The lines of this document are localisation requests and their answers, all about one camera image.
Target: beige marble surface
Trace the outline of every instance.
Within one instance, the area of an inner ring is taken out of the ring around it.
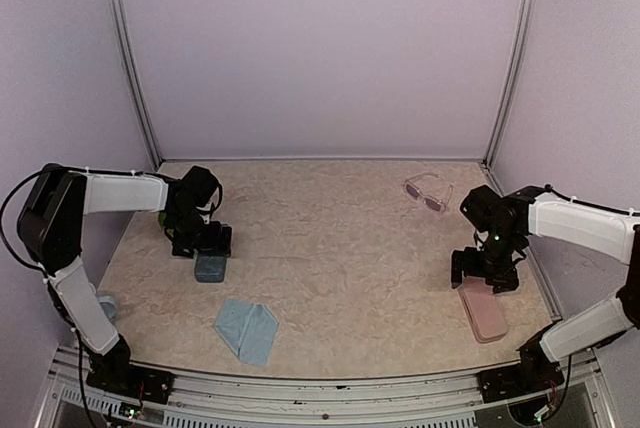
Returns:
[[[286,378],[427,374],[516,359],[550,320],[529,271],[499,296],[510,330],[474,340],[450,288],[453,249],[473,228],[458,207],[485,183],[475,163],[241,161],[199,163],[221,180],[217,219],[233,226],[223,284],[199,284],[193,260],[172,258],[156,215],[134,216],[102,281],[133,358],[212,373]],[[182,176],[190,164],[165,164]],[[454,185],[439,217],[402,181],[435,172]],[[280,322],[269,363],[240,363],[213,329],[222,303],[266,304]]]

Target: folded cloth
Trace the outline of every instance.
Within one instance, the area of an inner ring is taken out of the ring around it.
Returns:
[[[213,328],[241,362],[267,365],[278,321],[266,306],[226,300]]]
[[[115,320],[116,315],[118,314],[118,303],[116,302],[116,299],[110,295],[99,295],[97,298],[98,303],[100,303],[100,306],[102,307],[102,311],[107,315],[109,321]]]

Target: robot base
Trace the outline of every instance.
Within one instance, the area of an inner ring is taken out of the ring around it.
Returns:
[[[113,380],[113,377],[104,377],[99,373],[90,372],[87,375],[87,385],[134,400],[161,405],[166,405],[169,401],[173,375],[168,371],[131,365],[128,378],[129,382],[118,383]]]
[[[523,374],[520,365],[493,368],[478,373],[480,393],[482,401],[493,403],[494,401],[507,400],[518,396],[539,393],[551,388],[551,382],[560,386],[564,383],[561,371],[549,370],[546,379],[527,380],[523,383]]]

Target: lavender wall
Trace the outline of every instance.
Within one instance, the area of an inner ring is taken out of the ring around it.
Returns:
[[[108,10],[107,0],[0,0],[0,197],[48,161],[148,167]],[[7,212],[10,232],[22,200]],[[93,281],[126,221],[87,220],[84,258]],[[33,426],[37,392],[69,332],[39,275],[3,248],[0,275],[0,424]]]
[[[124,0],[166,158],[481,158],[520,0]]]
[[[640,209],[640,3],[537,0],[496,172],[507,190],[552,183],[564,193]],[[626,270],[559,242],[535,244],[565,315],[617,290]],[[622,425],[637,425],[640,336],[598,352]]]

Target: sunglasses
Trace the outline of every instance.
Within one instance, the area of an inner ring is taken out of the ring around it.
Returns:
[[[423,202],[427,208],[442,215],[447,210],[453,186],[435,173],[422,173],[407,178],[403,183],[404,191],[416,201]]]

